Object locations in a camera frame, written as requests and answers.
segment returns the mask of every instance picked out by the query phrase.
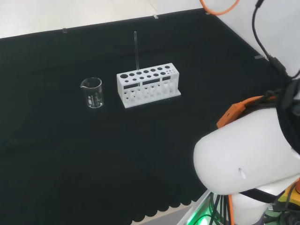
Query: white floor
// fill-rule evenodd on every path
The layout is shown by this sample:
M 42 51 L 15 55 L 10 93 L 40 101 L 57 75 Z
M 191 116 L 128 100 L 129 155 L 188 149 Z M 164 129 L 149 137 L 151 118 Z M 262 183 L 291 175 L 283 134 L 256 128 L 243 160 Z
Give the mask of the white floor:
M 0 0 L 0 38 L 157 14 L 157 0 Z

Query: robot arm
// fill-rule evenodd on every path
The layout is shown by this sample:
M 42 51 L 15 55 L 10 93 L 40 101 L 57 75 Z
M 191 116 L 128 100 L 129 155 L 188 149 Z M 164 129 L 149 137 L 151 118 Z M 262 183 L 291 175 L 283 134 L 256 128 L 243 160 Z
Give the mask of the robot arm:
M 201 182 L 218 195 L 232 195 L 238 225 L 260 220 L 268 203 L 240 194 L 253 188 L 279 195 L 299 178 L 300 155 L 283 136 L 275 108 L 261 109 L 203 137 L 194 165 Z

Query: black tablecloth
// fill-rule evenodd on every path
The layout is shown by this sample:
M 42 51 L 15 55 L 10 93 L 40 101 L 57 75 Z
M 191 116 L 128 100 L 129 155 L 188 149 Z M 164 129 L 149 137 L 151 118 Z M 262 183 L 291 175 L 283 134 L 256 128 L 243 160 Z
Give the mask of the black tablecloth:
M 140 67 L 173 63 L 181 97 L 124 109 L 134 31 Z M 1 39 L 0 223 L 128 225 L 196 201 L 195 143 L 230 104 L 285 82 L 256 55 L 201 9 Z M 93 76 L 98 110 L 80 89 Z

